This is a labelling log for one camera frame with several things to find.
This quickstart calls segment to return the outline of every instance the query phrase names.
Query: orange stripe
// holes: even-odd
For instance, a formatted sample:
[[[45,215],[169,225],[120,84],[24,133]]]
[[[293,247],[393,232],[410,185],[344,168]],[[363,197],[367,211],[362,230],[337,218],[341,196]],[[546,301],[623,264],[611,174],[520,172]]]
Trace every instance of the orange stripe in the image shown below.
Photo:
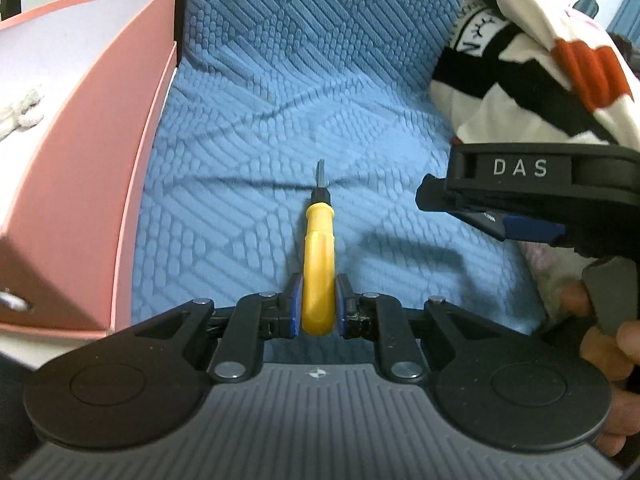
[[[589,113],[610,107],[623,95],[633,98],[618,56],[610,46],[592,49],[583,41],[556,39],[551,55],[571,78],[574,91]]]

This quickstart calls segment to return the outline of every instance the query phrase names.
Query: screwdriver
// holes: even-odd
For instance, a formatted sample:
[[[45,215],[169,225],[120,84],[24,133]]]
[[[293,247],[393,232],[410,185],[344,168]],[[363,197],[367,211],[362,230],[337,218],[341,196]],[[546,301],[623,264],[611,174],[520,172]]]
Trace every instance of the screwdriver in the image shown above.
[[[324,159],[316,168],[316,188],[306,220],[302,329],[310,335],[326,335],[335,321],[335,260],[334,210],[324,180]]]

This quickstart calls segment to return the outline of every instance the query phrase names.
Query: blue fabric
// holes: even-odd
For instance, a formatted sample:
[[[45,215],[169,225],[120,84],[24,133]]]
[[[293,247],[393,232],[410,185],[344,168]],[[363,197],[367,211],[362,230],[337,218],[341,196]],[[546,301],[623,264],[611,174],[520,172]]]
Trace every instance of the blue fabric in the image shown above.
[[[428,86],[461,0],[188,0],[186,46],[151,155],[133,322],[194,297],[229,306],[302,270],[319,158],[338,272],[421,308],[439,294],[521,332],[543,319],[523,256],[420,212],[452,131]],[[370,360],[336,336],[273,342],[267,360]]]
[[[623,0],[608,30],[624,36],[632,43],[640,44],[639,7],[640,0]]]

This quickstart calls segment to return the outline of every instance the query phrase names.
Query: finger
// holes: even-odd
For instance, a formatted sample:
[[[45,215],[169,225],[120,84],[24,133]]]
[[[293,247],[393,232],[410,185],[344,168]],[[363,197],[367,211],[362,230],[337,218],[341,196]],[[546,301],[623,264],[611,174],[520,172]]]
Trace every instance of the finger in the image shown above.
[[[560,305],[569,314],[579,317],[594,316],[593,305],[584,282],[571,282],[560,294]]]
[[[596,446],[607,456],[616,456],[625,447],[626,436],[601,434],[596,439]]]
[[[611,381],[621,381],[631,375],[634,362],[618,348],[616,340],[592,326],[580,343],[580,357],[600,370]]]
[[[612,387],[611,409],[603,432],[631,436],[640,432],[640,395]]]
[[[625,355],[640,364],[640,321],[625,321],[620,325],[616,343]]]

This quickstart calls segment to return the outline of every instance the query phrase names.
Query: pink box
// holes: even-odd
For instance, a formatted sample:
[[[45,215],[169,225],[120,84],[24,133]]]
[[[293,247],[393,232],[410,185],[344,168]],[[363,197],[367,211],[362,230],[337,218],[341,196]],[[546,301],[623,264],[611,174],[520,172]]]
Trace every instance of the pink box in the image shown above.
[[[0,143],[0,290],[32,306],[0,306],[0,330],[95,339],[130,325],[174,1],[59,0],[0,23],[3,90],[44,91],[43,121]]]

